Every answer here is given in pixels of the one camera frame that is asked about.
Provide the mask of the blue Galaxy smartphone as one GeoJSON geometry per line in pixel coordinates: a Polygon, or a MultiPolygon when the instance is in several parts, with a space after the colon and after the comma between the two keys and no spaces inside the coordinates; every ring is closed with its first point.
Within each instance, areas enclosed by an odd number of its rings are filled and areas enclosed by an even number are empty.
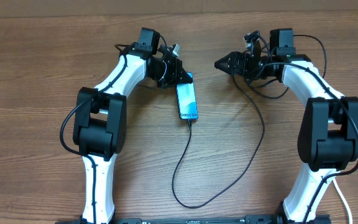
{"type": "Polygon", "coordinates": [[[198,119],[194,83],[177,85],[177,102],[180,119],[198,119]]]}

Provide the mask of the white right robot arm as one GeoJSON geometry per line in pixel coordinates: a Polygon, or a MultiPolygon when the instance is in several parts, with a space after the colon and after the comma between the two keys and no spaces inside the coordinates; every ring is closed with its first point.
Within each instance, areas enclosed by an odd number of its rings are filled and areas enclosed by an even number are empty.
{"type": "Polygon", "coordinates": [[[358,98],[332,88],[305,54],[294,46],[291,28],[259,31],[244,36],[244,52],[231,52],[215,68],[240,75],[247,85],[272,77],[294,92],[305,107],[297,140],[302,161],[294,186],[275,214],[246,215],[246,223],[330,223],[316,214],[330,183],[358,169],[358,98]]]}

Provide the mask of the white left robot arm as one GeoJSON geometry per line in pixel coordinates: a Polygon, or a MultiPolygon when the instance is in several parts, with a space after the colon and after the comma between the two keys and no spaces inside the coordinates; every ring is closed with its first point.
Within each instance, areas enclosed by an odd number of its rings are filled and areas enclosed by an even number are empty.
{"type": "Polygon", "coordinates": [[[146,77],[159,88],[193,81],[178,58],[180,45],[167,45],[156,30],[144,27],[137,42],[115,47],[116,67],[100,84],[79,90],[76,106],[60,128],[62,146],[85,165],[86,200],[77,223],[114,221],[114,164],[126,140],[127,98],[135,86],[146,77]]]}

